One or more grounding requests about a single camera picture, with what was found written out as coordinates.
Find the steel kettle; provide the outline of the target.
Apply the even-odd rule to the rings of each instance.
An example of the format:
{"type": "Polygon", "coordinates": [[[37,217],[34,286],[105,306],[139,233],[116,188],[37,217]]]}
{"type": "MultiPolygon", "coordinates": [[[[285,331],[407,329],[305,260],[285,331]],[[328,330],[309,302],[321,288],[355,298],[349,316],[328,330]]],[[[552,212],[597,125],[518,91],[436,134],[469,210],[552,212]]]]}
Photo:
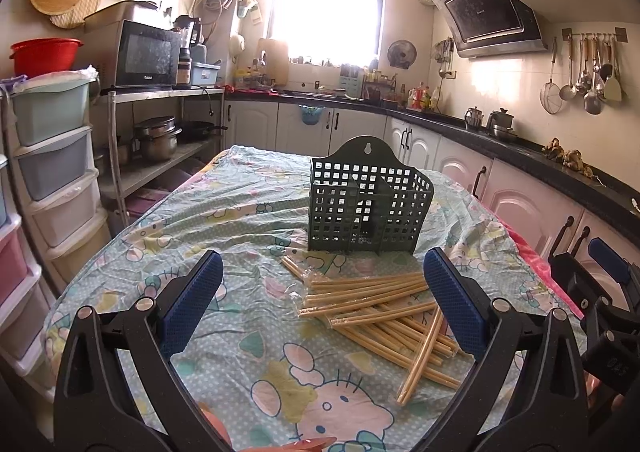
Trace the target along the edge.
{"type": "Polygon", "coordinates": [[[487,131],[491,137],[504,142],[512,142],[518,138],[513,128],[513,116],[506,108],[499,108],[489,114],[487,131]]]}

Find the steel ladle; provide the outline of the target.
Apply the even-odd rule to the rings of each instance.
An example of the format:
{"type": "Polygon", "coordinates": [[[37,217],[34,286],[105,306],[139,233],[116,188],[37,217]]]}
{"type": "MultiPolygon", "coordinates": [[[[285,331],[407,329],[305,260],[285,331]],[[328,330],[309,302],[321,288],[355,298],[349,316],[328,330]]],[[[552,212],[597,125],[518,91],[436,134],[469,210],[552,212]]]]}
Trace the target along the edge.
{"type": "Polygon", "coordinates": [[[586,39],[587,92],[584,95],[584,109],[591,115],[599,115],[602,112],[602,104],[597,93],[597,56],[596,40],[593,37],[586,39]]]}

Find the white lower cabinets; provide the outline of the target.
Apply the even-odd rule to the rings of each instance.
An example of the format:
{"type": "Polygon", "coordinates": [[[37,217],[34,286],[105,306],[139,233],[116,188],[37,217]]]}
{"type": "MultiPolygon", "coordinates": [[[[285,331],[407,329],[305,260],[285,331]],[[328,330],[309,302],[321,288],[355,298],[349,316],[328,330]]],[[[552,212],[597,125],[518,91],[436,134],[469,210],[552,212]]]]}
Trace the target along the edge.
{"type": "Polygon", "coordinates": [[[383,139],[398,160],[433,169],[460,184],[518,232],[541,257],[571,253],[612,297],[625,307],[620,284],[588,254],[602,240],[632,264],[639,261],[639,238],[630,240],[566,195],[515,167],[453,142],[441,134],[381,114],[324,107],[317,125],[300,118],[303,103],[224,99],[220,119],[227,127],[222,145],[326,156],[360,134],[383,139]]]}

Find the blue hanging basket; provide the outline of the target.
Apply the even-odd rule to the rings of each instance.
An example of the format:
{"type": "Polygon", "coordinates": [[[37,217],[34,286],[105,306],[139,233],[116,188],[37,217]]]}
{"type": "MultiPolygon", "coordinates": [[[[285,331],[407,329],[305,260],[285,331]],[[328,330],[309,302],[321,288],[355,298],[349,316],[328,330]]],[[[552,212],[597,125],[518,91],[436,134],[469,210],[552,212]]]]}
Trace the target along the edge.
{"type": "Polygon", "coordinates": [[[321,120],[322,113],[324,112],[323,106],[300,104],[298,108],[300,112],[300,118],[302,119],[302,122],[307,126],[317,125],[321,120]]]}

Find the pink blanket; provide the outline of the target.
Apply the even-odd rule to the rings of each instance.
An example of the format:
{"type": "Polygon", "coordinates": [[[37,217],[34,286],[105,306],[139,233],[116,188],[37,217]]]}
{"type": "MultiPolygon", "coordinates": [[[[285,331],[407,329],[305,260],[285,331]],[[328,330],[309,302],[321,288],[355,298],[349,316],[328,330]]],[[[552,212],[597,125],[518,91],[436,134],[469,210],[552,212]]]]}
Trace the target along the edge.
{"type": "Polygon", "coordinates": [[[517,261],[518,267],[525,270],[525,276],[518,281],[516,289],[526,306],[542,313],[560,307],[581,321],[584,315],[568,295],[562,291],[558,282],[552,278],[548,261],[538,255],[536,250],[510,224],[507,224],[496,214],[492,214],[487,208],[484,208],[484,212],[500,234],[506,237],[506,244],[509,245],[510,252],[515,255],[513,261],[517,261]]]}

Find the plastic drawer tower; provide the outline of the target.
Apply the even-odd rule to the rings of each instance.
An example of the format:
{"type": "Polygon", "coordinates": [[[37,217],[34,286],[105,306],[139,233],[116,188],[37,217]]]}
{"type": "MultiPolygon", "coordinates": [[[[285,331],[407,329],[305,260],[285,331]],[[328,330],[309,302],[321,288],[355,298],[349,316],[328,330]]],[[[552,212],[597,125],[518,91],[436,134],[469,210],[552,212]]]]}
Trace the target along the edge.
{"type": "Polygon", "coordinates": [[[100,91],[94,68],[1,83],[1,184],[24,279],[1,308],[1,357],[46,401],[44,320],[58,295],[110,238],[93,163],[89,106],[100,91]]]}

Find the black microwave oven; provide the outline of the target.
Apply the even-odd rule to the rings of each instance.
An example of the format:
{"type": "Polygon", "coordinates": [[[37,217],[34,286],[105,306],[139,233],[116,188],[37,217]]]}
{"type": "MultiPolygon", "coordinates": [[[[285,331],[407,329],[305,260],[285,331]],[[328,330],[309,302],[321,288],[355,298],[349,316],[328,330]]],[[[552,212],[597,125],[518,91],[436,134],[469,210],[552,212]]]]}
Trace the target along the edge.
{"type": "Polygon", "coordinates": [[[84,35],[75,68],[93,66],[103,89],[173,87],[177,83],[180,35],[122,20],[84,35]]]}

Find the wall utensil rail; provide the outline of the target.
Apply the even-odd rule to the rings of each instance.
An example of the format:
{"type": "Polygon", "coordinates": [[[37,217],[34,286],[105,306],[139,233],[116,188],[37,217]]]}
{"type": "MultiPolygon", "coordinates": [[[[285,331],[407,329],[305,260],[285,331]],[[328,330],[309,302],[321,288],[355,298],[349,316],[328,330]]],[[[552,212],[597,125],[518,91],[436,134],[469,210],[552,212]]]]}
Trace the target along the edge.
{"type": "Polygon", "coordinates": [[[571,28],[564,27],[561,30],[561,36],[563,39],[586,36],[615,40],[616,42],[622,42],[623,44],[628,42],[628,33],[625,27],[615,27],[612,32],[574,32],[571,28]]]}

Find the dark green utensil basket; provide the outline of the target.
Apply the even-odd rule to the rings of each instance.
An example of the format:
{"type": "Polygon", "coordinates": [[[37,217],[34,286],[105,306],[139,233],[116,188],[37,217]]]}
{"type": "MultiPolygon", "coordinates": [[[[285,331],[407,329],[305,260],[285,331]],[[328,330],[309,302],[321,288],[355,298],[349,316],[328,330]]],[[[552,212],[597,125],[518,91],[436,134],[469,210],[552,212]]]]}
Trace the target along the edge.
{"type": "Polygon", "coordinates": [[[308,248],[413,253],[433,183],[380,138],[358,136],[310,163],[308,248]]]}

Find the metal storage shelf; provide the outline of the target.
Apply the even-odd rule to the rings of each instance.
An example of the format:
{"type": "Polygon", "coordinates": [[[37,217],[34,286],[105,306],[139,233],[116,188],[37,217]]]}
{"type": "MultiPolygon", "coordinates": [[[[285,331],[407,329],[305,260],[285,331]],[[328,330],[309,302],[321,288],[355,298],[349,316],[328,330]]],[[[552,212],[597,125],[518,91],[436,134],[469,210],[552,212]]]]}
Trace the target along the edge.
{"type": "MultiPolygon", "coordinates": [[[[224,97],[222,88],[191,86],[184,89],[165,89],[149,92],[121,92],[115,88],[101,92],[101,96],[106,99],[107,105],[107,142],[108,142],[108,164],[110,170],[105,174],[111,178],[113,186],[113,198],[117,203],[117,212],[124,228],[130,225],[129,214],[126,207],[126,197],[122,173],[120,172],[120,161],[118,155],[117,141],[117,105],[122,103],[134,103],[144,100],[160,100],[167,98],[178,98],[182,100],[188,97],[206,97],[208,102],[212,98],[224,97]]],[[[175,117],[157,117],[145,120],[136,128],[134,134],[141,143],[143,157],[151,163],[163,163],[171,160],[177,149],[177,137],[182,129],[177,124],[175,117]]]]}

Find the black kitchen countertop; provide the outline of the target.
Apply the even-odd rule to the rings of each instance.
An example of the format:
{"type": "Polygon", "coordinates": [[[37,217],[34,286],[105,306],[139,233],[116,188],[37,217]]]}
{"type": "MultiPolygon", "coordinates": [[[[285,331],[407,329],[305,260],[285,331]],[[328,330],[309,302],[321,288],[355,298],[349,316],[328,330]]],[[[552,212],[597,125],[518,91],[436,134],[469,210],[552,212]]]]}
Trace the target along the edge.
{"type": "Polygon", "coordinates": [[[264,101],[329,105],[345,110],[381,114],[422,127],[462,144],[490,158],[496,158],[521,172],[542,181],[589,210],[625,238],[639,237],[639,191],[596,168],[589,179],[544,156],[542,146],[526,139],[503,142],[485,129],[467,130],[462,120],[438,113],[413,113],[400,108],[386,108],[363,100],[317,98],[301,94],[274,94],[269,91],[233,90],[224,97],[237,101],[264,101]]]}

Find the small wall fan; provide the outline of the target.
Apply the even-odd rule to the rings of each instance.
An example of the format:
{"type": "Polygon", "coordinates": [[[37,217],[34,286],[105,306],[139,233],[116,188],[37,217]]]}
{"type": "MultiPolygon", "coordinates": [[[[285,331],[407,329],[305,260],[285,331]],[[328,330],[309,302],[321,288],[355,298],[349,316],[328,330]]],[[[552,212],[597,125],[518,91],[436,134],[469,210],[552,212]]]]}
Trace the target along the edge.
{"type": "Polygon", "coordinates": [[[408,70],[416,62],[416,46],[408,40],[395,40],[387,49],[387,61],[392,68],[408,70]]]}

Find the blue plastic box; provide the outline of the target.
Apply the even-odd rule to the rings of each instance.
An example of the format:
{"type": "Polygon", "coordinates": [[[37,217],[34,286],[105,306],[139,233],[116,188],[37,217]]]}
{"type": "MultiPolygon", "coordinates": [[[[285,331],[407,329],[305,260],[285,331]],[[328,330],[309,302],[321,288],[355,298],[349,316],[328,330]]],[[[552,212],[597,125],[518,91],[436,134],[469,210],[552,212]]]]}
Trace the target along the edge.
{"type": "Polygon", "coordinates": [[[219,70],[219,65],[193,61],[191,64],[191,85],[215,87],[219,70]]]}

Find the green spatula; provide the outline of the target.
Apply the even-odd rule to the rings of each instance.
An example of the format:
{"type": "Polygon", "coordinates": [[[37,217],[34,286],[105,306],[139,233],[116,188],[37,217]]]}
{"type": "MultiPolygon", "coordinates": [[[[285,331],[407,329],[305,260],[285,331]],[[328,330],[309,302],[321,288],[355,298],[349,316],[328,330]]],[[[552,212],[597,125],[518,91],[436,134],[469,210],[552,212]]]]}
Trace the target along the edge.
{"type": "Polygon", "coordinates": [[[604,96],[605,100],[610,102],[620,102],[623,97],[622,87],[620,81],[617,78],[617,61],[616,61],[616,41],[612,39],[610,41],[610,65],[611,75],[605,83],[604,96]]]}

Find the wooden cutting board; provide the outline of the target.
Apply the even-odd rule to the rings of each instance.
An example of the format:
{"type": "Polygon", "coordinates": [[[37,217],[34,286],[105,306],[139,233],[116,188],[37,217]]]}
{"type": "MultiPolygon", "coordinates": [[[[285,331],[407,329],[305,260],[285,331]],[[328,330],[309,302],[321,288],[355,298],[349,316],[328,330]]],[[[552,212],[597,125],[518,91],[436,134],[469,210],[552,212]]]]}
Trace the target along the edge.
{"type": "Polygon", "coordinates": [[[288,83],[288,46],[271,38],[260,38],[256,48],[259,67],[269,81],[283,87],[288,83]]]}

